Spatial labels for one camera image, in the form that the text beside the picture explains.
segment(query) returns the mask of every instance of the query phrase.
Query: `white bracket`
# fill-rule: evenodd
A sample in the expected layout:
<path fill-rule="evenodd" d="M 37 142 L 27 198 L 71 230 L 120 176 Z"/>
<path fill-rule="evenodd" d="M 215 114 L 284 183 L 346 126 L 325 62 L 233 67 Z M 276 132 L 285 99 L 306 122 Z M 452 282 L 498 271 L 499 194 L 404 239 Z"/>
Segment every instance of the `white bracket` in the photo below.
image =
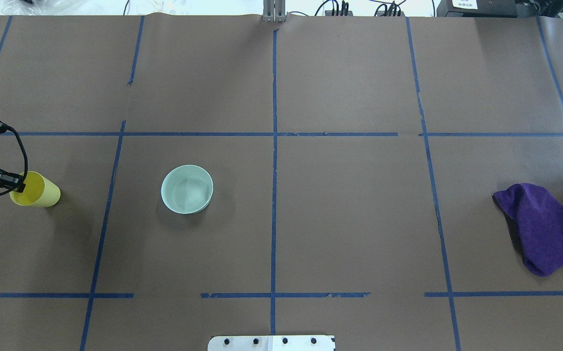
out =
<path fill-rule="evenodd" d="M 264 0 L 264 22 L 286 22 L 286 0 Z"/>
<path fill-rule="evenodd" d="M 333 335 L 213 337 L 208 351 L 335 351 Z"/>

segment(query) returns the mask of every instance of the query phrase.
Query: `white label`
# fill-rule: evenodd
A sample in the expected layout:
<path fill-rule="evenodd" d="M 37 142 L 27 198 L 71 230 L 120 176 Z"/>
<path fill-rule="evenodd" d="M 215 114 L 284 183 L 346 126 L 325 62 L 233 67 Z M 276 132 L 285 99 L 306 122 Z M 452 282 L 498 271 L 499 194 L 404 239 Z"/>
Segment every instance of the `white label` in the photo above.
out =
<path fill-rule="evenodd" d="M 476 0 L 452 0 L 452 6 L 460 9 L 478 10 Z"/>

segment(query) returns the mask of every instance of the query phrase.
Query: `purple cloth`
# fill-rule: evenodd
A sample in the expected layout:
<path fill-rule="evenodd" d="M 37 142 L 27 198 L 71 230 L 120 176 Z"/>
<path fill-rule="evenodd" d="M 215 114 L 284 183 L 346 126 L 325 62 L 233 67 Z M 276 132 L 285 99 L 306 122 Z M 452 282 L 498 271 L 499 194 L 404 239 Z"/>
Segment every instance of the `purple cloth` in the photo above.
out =
<path fill-rule="evenodd" d="M 529 271 L 547 277 L 563 265 L 563 205 L 547 189 L 515 184 L 493 198 L 515 223 Z"/>

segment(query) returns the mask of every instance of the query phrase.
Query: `yellow cup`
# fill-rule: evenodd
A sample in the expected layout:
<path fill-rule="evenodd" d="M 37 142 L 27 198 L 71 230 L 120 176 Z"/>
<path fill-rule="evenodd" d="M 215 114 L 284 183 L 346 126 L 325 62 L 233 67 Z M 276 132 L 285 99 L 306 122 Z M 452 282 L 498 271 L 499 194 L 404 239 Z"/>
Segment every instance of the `yellow cup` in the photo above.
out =
<path fill-rule="evenodd" d="M 23 183 L 23 193 L 10 193 L 12 202 L 20 206 L 50 207 L 60 200 L 60 189 L 39 173 L 29 171 Z"/>

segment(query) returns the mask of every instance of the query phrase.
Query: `light green bowl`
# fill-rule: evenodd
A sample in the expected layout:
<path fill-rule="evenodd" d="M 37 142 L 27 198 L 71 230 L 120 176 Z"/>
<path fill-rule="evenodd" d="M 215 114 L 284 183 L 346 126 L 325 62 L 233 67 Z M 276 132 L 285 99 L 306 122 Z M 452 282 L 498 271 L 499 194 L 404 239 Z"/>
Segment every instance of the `light green bowl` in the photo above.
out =
<path fill-rule="evenodd" d="M 166 207 L 174 213 L 193 214 L 205 209 L 213 191 L 210 174 L 199 166 L 187 164 L 166 175 L 160 193 Z"/>

